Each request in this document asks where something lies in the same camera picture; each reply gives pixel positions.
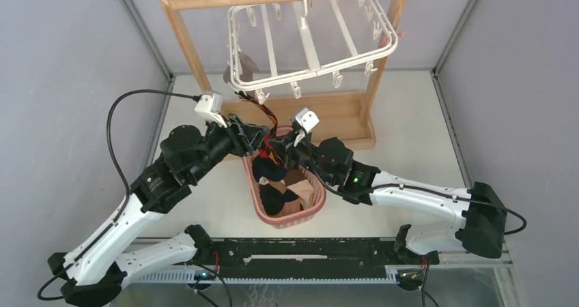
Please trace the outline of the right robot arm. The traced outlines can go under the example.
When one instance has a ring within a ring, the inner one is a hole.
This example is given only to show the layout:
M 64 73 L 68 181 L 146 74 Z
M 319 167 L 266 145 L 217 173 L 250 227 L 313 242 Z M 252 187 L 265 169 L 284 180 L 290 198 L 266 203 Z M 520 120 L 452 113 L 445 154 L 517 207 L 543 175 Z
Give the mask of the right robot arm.
M 488 259 L 503 253 L 508 211 L 489 184 L 476 181 L 470 188 L 452 188 L 404 179 L 356 161 L 336 137 L 314 145 L 308 137 L 286 134 L 268 139 L 268 145 L 286 165 L 307 169 L 327 191 L 351 204 L 403 207 L 437 216 L 431 224 L 400 226 L 394 248 L 402 263 L 457 247 Z

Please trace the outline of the pink plastic basket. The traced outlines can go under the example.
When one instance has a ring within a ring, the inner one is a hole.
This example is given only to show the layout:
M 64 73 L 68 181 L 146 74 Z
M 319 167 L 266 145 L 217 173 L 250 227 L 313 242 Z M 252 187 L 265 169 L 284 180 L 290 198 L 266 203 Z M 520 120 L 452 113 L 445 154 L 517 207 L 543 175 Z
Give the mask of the pink plastic basket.
M 326 202 L 326 189 L 316 176 L 303 167 L 289 171 L 290 184 L 284 180 L 257 181 L 254 154 L 242 159 L 249 184 L 251 202 L 257 217 L 277 229 L 297 225 L 314 217 Z

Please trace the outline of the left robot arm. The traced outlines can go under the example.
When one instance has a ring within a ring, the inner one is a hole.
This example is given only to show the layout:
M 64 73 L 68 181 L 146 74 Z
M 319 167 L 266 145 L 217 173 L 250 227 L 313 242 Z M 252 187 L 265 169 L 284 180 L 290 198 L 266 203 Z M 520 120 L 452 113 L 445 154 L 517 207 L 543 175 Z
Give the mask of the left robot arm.
M 54 278 L 64 281 L 61 296 L 73 306 L 104 306 L 135 280 L 176 263 L 207 263 L 213 242 L 202 226 L 153 246 L 129 251 L 151 224 L 168 214 L 228 155 L 254 154 L 270 133 L 266 126 L 244 123 L 230 114 L 225 125 L 209 123 L 174 128 L 160 144 L 160 156 L 130 185 L 113 214 L 71 252 L 48 258 Z

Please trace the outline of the black red cuff sock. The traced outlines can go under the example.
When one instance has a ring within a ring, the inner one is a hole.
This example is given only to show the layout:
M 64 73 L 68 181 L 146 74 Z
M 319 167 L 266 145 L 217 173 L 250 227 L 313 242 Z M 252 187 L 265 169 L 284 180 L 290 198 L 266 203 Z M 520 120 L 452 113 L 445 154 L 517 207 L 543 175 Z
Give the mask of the black red cuff sock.
M 262 178 L 268 181 L 281 181 L 287 175 L 288 169 L 284 164 L 276 164 L 269 158 L 257 156 L 253 159 L 251 173 L 256 182 Z

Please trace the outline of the brown patterned sock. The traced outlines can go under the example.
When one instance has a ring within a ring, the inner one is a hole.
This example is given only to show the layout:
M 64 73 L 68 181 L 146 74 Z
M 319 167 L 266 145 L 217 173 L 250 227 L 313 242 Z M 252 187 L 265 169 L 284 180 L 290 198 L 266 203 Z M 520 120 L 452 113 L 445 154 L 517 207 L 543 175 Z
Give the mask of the brown patterned sock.
M 270 139 L 275 137 L 279 129 L 279 121 L 277 116 L 265 105 L 260 104 L 254 96 L 245 91 L 237 91 L 236 95 L 240 101 L 243 101 L 244 110 L 242 115 L 247 120 L 251 120 L 257 125 L 268 127 L 268 133 L 262 140 L 258 149 L 259 157 L 272 161 L 274 165 L 281 165 L 282 161 L 278 154 L 274 151 L 270 144 Z

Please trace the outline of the brown beige striped sock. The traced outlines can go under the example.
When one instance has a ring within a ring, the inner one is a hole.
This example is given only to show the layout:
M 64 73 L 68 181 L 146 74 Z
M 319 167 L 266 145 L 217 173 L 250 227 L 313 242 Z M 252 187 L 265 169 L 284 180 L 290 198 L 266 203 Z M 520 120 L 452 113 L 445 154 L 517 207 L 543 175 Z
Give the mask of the brown beige striped sock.
M 310 208 L 312 205 L 310 199 L 314 191 L 313 186 L 308 181 L 305 174 L 300 170 L 291 169 L 287 172 L 287 175 L 283 180 L 268 181 L 267 184 L 270 184 L 271 186 L 278 188 L 280 191 L 284 189 L 289 189 L 299 196 L 298 200 L 293 201 L 291 203 L 286 203 L 285 207 L 279 214 L 271 217 L 280 218 L 296 214 L 304 209 Z

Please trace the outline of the plain black sock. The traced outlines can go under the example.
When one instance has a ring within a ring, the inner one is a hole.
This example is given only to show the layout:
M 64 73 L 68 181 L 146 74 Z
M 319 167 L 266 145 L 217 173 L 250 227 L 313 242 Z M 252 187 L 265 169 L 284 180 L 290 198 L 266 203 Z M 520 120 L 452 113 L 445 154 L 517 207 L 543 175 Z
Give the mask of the plain black sock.
M 286 203 L 291 203 L 299 199 L 299 196 L 293 191 L 289 189 L 280 191 L 270 184 L 259 186 L 259 197 L 264 211 L 268 216 L 279 214 Z

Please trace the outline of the white plastic clip hanger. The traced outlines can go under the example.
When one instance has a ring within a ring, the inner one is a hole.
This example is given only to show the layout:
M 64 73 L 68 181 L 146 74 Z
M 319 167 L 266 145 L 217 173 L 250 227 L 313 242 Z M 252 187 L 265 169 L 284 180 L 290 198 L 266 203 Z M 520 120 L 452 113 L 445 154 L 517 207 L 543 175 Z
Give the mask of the white plastic clip hanger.
M 338 88 L 341 85 L 343 79 L 343 76 L 340 74 L 340 71 L 343 69 L 364 64 L 366 76 L 370 76 L 376 72 L 377 69 L 374 67 L 373 61 L 391 55 L 396 50 L 399 41 L 393 23 L 386 16 L 386 13 L 378 0 L 358 0 L 358 4 L 360 7 L 365 9 L 365 17 L 367 22 L 373 23 L 373 39 L 376 40 L 380 38 L 383 33 L 385 33 L 390 43 L 385 47 L 378 47 L 366 53 L 359 53 L 357 51 L 348 26 L 346 25 L 343 18 L 343 14 L 339 9 L 338 0 L 329 0 L 329 2 L 331 4 L 332 11 L 334 12 L 338 24 L 338 29 L 343 36 L 348 51 L 350 52 L 350 56 L 348 58 L 339 59 L 331 63 L 320 63 L 313 37 L 311 35 L 309 21 L 307 19 L 311 0 L 294 1 L 292 6 L 296 15 L 298 32 L 300 34 L 300 39 L 305 52 L 307 67 L 303 70 L 297 70 L 288 74 L 279 74 L 277 70 L 277 60 L 275 57 L 267 8 L 265 4 L 259 4 L 258 6 L 262 13 L 268 62 L 270 65 L 270 76 L 257 80 L 253 79 L 251 82 L 243 82 L 240 80 L 242 69 L 238 53 L 242 52 L 242 49 L 239 45 L 240 25 L 236 22 L 236 14 L 241 10 L 246 11 L 251 26 L 256 27 L 257 19 L 254 10 L 256 5 L 240 5 L 231 7 L 228 10 L 228 47 L 230 56 L 227 65 L 231 67 L 231 82 L 228 83 L 228 85 L 230 85 L 235 90 L 235 92 L 253 92 L 258 102 L 263 104 L 268 97 L 268 94 L 263 92 L 264 88 L 289 84 L 292 87 L 294 97 L 299 99 L 301 98 L 301 88 L 298 86 L 298 81 L 319 77 L 325 74 L 331 74 L 333 77 L 333 85 L 334 87 Z

